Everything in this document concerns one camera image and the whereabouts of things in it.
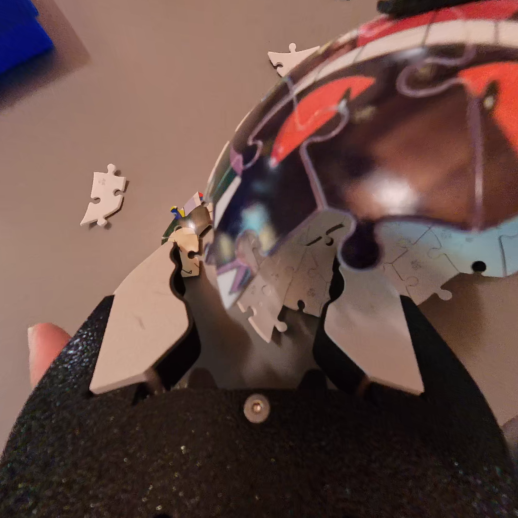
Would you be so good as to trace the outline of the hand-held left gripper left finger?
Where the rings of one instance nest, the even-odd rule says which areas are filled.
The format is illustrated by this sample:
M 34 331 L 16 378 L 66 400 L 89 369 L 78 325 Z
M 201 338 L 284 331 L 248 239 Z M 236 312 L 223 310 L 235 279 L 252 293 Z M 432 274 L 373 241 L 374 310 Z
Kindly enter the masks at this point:
M 113 294 L 90 382 L 91 392 L 145 384 L 173 388 L 196 361 L 200 344 L 186 305 L 180 250 L 166 242 L 133 269 Z

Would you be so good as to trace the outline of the half-built puzzle ball shell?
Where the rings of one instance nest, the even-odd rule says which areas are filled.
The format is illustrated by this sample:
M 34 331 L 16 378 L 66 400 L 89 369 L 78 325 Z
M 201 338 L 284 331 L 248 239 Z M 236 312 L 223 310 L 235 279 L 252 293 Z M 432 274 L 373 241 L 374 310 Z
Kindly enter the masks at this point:
M 253 108 L 209 177 L 225 309 L 323 211 L 352 218 L 341 264 L 377 266 L 386 221 L 482 231 L 517 215 L 517 1 L 381 15 L 323 45 Z

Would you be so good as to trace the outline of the person's left hand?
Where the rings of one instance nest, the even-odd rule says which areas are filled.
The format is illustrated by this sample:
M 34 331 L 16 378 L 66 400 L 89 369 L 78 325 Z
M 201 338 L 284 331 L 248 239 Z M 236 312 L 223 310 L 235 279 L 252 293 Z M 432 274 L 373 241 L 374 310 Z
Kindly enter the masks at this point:
M 53 323 L 37 323 L 28 328 L 29 380 L 32 389 L 70 339 L 70 334 Z

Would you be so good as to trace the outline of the colourful dark puzzle piece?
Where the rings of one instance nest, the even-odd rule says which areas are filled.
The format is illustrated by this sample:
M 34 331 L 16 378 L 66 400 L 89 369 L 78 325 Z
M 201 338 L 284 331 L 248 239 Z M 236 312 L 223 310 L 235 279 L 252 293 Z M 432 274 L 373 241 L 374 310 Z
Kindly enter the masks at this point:
M 172 221 L 161 237 L 161 244 L 165 244 L 172 233 L 180 227 L 189 228 L 201 237 L 212 226 L 212 203 L 204 201 L 204 195 L 199 191 L 196 191 L 182 207 L 171 206 L 170 213 Z

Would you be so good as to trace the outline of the white puzzle piece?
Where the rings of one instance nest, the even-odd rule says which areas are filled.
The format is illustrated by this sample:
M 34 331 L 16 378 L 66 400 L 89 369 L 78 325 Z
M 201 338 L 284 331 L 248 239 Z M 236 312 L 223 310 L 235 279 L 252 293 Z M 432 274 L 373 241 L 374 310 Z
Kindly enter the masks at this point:
M 288 45 L 286 52 L 268 51 L 267 57 L 279 77 L 285 77 L 294 67 L 313 55 L 320 46 L 298 50 L 295 42 Z
M 90 197 L 97 202 L 88 204 L 80 225 L 96 223 L 105 227 L 108 217 L 119 211 L 123 204 L 126 182 L 125 177 L 118 175 L 114 164 L 108 164 L 106 172 L 94 172 Z

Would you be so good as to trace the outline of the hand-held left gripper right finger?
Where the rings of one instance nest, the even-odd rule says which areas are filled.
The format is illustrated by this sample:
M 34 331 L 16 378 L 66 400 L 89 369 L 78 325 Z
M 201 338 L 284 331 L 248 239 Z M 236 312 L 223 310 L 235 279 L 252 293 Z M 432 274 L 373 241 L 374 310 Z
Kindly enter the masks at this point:
M 353 271 L 335 261 L 329 293 L 313 356 L 332 384 L 348 394 L 371 383 L 422 394 L 400 294 L 387 277 L 376 269 Z

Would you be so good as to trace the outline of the blue plastic bin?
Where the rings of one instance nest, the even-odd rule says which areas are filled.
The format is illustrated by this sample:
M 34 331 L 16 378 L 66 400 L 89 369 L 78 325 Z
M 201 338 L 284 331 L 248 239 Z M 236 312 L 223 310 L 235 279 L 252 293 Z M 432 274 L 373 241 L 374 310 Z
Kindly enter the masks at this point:
M 1 74 L 54 48 L 32 1 L 1 1 Z

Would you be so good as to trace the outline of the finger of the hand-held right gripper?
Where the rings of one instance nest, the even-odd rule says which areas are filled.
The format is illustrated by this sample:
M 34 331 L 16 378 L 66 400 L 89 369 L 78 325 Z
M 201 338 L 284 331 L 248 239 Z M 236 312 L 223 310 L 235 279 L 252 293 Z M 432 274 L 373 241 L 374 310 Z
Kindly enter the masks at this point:
M 444 7 L 445 1 L 377 1 L 377 12 L 392 18 L 408 18 Z

